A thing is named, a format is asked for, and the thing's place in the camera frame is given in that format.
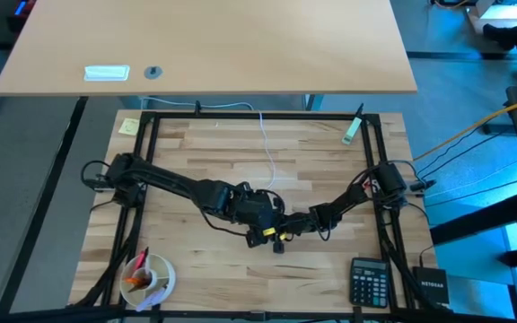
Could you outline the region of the orange-handled scissors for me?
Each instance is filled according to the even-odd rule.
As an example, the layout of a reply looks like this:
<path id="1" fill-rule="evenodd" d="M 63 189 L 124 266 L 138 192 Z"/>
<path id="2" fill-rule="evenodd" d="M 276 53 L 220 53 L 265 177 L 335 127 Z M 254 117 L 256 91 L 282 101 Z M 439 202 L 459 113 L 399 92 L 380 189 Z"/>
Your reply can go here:
<path id="1" fill-rule="evenodd" d="M 145 289 L 152 282 L 152 277 L 149 275 L 129 277 L 124 279 L 125 283 L 132 284 L 135 289 Z"/>

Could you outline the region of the yellow sticky note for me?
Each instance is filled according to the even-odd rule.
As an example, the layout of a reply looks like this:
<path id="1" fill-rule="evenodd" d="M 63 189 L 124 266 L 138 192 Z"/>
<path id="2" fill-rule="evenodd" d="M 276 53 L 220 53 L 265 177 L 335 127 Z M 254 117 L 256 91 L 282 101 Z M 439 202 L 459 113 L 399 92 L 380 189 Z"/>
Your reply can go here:
<path id="1" fill-rule="evenodd" d="M 135 118 L 125 118 L 121 123 L 118 132 L 122 135 L 136 136 L 140 127 L 140 120 Z"/>

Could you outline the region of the black metal frame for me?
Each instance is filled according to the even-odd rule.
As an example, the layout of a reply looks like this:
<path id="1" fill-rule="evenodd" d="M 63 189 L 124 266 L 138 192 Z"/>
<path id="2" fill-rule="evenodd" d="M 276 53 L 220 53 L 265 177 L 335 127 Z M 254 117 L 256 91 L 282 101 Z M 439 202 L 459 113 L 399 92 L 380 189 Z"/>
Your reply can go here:
<path id="1" fill-rule="evenodd" d="M 128 208 L 120 205 L 120 218 L 122 221 L 127 218 L 129 210 L 134 209 L 136 211 L 133 226 L 130 233 L 125 234 L 125 224 L 122 221 L 118 223 L 109 265 L 98 279 L 97 283 L 79 302 L 60 310 L 39 310 L 20 313 L 13 313 L 11 311 L 14 299 L 31 258 L 32 251 L 39 237 L 42 224 L 47 215 L 51 199 L 55 194 L 60 173 L 65 165 L 66 156 L 74 140 L 74 134 L 83 115 L 86 102 L 87 99 L 84 97 L 79 98 L 76 102 L 70 123 L 67 126 L 65 135 L 52 163 L 50 173 L 48 174 L 43 186 L 39 202 L 35 207 L 34 215 L 31 218 L 18 258 L 15 260 L 11 275 L 7 280 L 3 294 L 0 298 L 0 323 L 96 323 L 111 319 L 126 319 L 133 315 L 132 311 L 126 309 L 124 305 L 109 305 L 106 300 L 110 296 L 117 269 L 125 258 L 131 258 L 135 255 L 139 240 L 140 225 L 145 209 L 145 195 L 150 186 L 144 188 L 144 201 L 138 207 Z M 154 110 L 142 112 L 139 119 L 140 127 L 136 134 L 135 147 L 131 153 L 152 164 L 156 144 L 155 137 L 158 133 L 160 122 L 164 118 L 257 119 L 259 122 L 264 122 L 267 119 L 309 121 L 350 121 L 354 119 L 354 115 L 352 114 L 312 114 L 308 112 L 262 113 L 258 110 L 251 113 L 218 113 L 213 111 L 204 113 L 201 108 L 201 104 L 197 103 L 191 112 L 156 112 Z"/>

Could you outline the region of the green marker with black cap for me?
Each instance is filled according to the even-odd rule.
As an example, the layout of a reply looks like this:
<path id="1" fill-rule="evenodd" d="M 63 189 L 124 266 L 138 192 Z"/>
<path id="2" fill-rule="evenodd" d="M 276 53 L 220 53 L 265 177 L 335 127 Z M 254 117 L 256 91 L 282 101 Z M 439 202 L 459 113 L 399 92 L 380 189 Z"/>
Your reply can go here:
<path id="1" fill-rule="evenodd" d="M 347 129 L 347 131 L 345 132 L 345 134 L 341 140 L 341 142 L 343 144 L 350 145 L 354 141 L 356 132 L 360 128 L 362 121 L 363 121 L 363 109 L 364 109 L 364 104 L 361 103 L 355 113 L 354 119 L 352 120 L 349 128 Z"/>

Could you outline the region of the pink pen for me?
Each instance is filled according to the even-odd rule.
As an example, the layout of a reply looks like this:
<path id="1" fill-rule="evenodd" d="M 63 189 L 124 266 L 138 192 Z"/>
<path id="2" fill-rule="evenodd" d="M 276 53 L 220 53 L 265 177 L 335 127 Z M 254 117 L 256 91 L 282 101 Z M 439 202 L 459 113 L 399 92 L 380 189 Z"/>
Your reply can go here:
<path id="1" fill-rule="evenodd" d="M 135 266 L 134 266 L 134 270 L 137 271 L 143 267 L 145 267 L 145 263 L 146 263 L 146 260 L 148 258 L 148 254 L 149 254 L 149 248 L 146 247 L 144 250 L 141 251 L 141 253 L 139 254 L 137 260 L 136 260 L 136 263 L 135 263 Z"/>

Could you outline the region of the black Netgear network switch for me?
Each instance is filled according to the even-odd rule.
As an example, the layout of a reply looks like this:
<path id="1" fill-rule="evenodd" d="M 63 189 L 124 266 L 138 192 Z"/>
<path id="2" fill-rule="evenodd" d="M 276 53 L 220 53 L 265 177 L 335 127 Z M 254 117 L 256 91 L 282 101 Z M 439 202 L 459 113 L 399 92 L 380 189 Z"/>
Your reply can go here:
<path id="1" fill-rule="evenodd" d="M 444 307 L 450 305 L 447 275 L 443 269 L 414 266 L 412 271 L 431 301 Z"/>

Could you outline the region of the white box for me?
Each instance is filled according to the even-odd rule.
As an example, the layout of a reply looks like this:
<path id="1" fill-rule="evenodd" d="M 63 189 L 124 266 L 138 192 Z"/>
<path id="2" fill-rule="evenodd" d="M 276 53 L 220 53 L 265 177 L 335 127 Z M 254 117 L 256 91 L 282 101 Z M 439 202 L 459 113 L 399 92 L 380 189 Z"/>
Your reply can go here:
<path id="1" fill-rule="evenodd" d="M 466 15 L 476 34 L 487 24 L 498 28 L 517 27 L 517 0 L 475 0 Z"/>

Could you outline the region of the black desk calculator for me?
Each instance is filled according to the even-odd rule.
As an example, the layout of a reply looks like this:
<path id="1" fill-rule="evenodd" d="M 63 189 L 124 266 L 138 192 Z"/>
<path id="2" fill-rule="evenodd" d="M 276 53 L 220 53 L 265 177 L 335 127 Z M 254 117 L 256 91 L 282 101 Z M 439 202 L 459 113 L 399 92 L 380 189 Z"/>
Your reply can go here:
<path id="1" fill-rule="evenodd" d="M 389 266 L 374 258 L 353 258 L 349 276 L 349 300 L 355 306 L 388 307 Z"/>

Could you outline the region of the white round desk organizer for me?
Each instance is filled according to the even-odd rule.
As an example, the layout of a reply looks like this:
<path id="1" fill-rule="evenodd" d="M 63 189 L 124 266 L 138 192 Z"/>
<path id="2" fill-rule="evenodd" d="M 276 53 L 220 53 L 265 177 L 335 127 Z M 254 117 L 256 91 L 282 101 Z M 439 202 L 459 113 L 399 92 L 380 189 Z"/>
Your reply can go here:
<path id="1" fill-rule="evenodd" d="M 167 299 L 171 295 L 177 282 L 176 273 L 172 264 L 161 256 L 148 254 L 145 267 L 135 271 L 134 266 L 137 258 L 138 256 L 125 264 L 121 277 L 118 280 L 119 291 L 122 298 L 127 302 L 127 304 L 136 307 L 151 293 L 156 292 L 161 288 L 166 288 Z M 152 277 L 152 282 L 145 289 L 135 289 L 132 284 L 124 282 L 125 278 L 143 275 L 149 275 Z"/>

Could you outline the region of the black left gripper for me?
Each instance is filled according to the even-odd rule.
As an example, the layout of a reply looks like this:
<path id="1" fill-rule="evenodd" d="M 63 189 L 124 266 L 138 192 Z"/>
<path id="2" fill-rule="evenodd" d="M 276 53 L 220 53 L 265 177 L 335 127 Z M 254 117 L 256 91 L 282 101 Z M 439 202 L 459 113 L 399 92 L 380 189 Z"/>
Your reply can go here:
<path id="1" fill-rule="evenodd" d="M 274 191 L 253 190 L 248 182 L 235 187 L 229 216 L 235 223 L 249 226 L 245 234 L 249 248 L 272 242 L 274 249 L 282 249 L 284 238 L 280 225 L 284 215 L 285 202 Z"/>

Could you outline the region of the beige desk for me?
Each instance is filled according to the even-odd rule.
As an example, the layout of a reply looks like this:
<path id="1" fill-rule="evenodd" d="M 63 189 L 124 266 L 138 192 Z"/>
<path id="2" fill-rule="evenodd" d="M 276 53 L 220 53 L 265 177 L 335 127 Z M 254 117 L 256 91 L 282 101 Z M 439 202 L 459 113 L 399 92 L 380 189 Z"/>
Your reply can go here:
<path id="1" fill-rule="evenodd" d="M 0 74 L 0 96 L 415 91 L 390 0 L 37 0 Z"/>

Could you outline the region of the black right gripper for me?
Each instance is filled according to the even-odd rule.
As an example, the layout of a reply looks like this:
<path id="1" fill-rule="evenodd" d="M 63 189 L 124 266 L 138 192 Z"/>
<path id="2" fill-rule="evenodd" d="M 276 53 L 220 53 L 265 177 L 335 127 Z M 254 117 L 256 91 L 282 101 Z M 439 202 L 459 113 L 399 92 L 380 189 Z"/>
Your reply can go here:
<path id="1" fill-rule="evenodd" d="M 323 241 L 327 240 L 327 237 L 323 235 L 327 227 L 323 225 L 315 214 L 295 213 L 282 215 L 276 222 L 274 229 L 273 252 L 275 254 L 284 254 L 285 243 L 293 241 L 295 237 L 301 236 L 304 233 L 316 232 Z"/>

